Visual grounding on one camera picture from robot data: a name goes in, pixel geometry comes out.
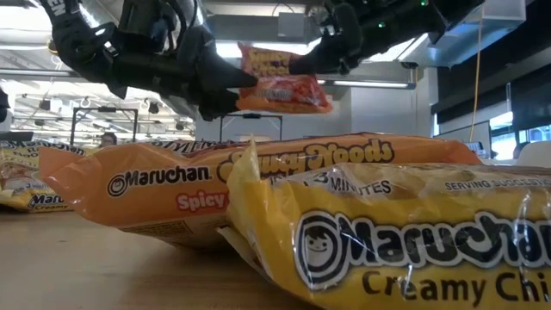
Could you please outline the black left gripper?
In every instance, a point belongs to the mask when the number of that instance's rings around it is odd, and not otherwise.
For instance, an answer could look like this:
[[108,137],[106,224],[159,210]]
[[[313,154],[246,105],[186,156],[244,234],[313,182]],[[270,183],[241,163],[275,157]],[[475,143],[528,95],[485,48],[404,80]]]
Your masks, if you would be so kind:
[[115,49],[111,74],[123,87],[181,97],[195,105],[204,121],[238,111],[239,95],[227,89],[250,88],[257,78],[226,62],[203,26],[187,28],[174,40],[171,21],[125,22],[109,42]]

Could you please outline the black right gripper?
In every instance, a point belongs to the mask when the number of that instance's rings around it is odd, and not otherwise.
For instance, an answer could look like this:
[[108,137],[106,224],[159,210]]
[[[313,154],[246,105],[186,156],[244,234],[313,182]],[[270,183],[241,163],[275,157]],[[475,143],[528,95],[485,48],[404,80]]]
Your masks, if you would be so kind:
[[324,35],[308,54],[289,61],[291,75],[334,74],[357,66],[353,60],[362,50],[362,60],[390,47],[433,31],[435,0],[365,0],[367,7],[360,27],[349,3],[333,10],[339,31]]

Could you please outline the red Saucy Noods noodle pack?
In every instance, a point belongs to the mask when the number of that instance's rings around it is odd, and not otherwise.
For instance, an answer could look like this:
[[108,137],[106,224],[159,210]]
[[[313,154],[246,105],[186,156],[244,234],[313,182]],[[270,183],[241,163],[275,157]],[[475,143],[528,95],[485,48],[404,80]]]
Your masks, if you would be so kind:
[[241,88],[237,108],[285,114],[327,114],[332,102],[312,74],[293,75],[290,65],[299,54],[238,43],[241,70],[257,84]]
[[[214,248],[226,223],[226,180],[246,142],[155,141],[98,151],[39,149],[40,178],[86,220],[169,244]],[[386,133],[257,143],[262,177],[339,163],[477,164],[457,140]]]

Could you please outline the yellow creamy chicken noodle pack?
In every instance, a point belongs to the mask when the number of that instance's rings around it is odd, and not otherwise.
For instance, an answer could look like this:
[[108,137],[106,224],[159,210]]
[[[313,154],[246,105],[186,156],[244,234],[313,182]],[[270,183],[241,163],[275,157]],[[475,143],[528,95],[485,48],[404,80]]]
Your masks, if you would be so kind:
[[267,280],[326,310],[551,310],[551,169],[233,166],[222,235]]
[[0,140],[0,207],[24,213],[72,211],[39,176],[41,147],[78,155],[91,155],[97,148],[82,148],[42,140]]

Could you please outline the long ceiling light bar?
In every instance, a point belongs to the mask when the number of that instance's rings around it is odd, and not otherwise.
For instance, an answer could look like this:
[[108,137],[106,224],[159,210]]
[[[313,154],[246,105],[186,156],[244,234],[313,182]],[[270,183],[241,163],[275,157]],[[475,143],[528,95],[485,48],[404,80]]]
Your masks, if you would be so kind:
[[397,89],[397,90],[412,90],[417,86],[416,84],[412,84],[412,83],[354,81],[354,80],[324,80],[324,79],[319,79],[318,84],[324,85],[324,86],[336,86],[336,87]]

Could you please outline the black gantry frame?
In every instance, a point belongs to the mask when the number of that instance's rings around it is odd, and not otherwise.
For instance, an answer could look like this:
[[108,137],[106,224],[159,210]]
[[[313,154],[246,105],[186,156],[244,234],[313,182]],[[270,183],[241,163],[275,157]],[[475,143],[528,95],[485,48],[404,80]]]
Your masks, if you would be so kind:
[[125,112],[132,112],[134,114],[134,117],[131,119],[133,122],[133,132],[132,132],[132,142],[137,142],[137,130],[138,130],[138,117],[139,117],[139,110],[136,108],[117,108],[117,107],[108,107],[108,106],[100,106],[98,108],[81,108],[76,107],[72,110],[72,119],[71,119],[71,135],[70,135],[70,145],[74,146],[75,142],[75,133],[76,133],[76,126],[80,122],[77,120],[78,113],[80,111],[84,111],[85,113],[81,115],[81,119],[86,117],[90,111],[97,111],[99,113],[116,113],[116,112],[122,112],[123,114]]
[[283,117],[260,113],[241,113],[222,116],[219,123],[219,142],[282,140]]

